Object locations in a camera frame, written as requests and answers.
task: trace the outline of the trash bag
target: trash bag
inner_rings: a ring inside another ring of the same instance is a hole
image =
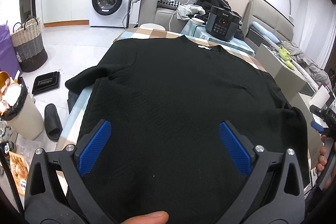
[[[21,94],[15,105],[13,105],[13,107],[10,107],[3,115],[0,115],[0,118],[3,119],[4,121],[10,121],[14,117],[16,117],[20,113],[26,101],[26,97],[28,95],[28,89],[26,87],[26,83],[24,82],[22,77],[19,77],[17,82],[21,84]]]

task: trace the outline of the black tray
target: black tray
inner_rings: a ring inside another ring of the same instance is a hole
[[[54,90],[59,88],[59,71],[54,71],[47,73],[45,75],[40,75],[35,78],[32,94],[40,94],[46,91]]]

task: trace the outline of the black slipper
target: black slipper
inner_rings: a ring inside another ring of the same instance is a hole
[[[57,142],[63,128],[54,104],[49,104],[44,109],[44,127],[48,138]]]

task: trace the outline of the woven laundry basket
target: woven laundry basket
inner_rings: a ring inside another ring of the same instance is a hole
[[[14,31],[16,24],[21,26]],[[48,59],[43,46],[40,18],[28,17],[24,25],[16,23],[11,34],[16,58],[25,72],[31,72],[41,67]]]

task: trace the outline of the human hand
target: human hand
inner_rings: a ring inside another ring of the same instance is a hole
[[[326,135],[322,135],[321,140],[324,142],[326,137],[327,137]],[[318,158],[319,163],[316,165],[316,170],[319,171],[319,172],[322,172],[324,170],[324,166],[327,164],[327,159],[324,156],[326,154],[326,152],[327,152],[327,149],[325,148],[325,146],[321,147],[320,156]],[[328,178],[324,189],[327,189],[330,186],[330,184],[331,184],[332,180],[334,179],[335,175],[336,175],[336,166],[332,170],[330,178]]]
[[[159,211],[148,215],[131,217],[121,224],[166,224],[168,218],[169,215],[165,211]]]

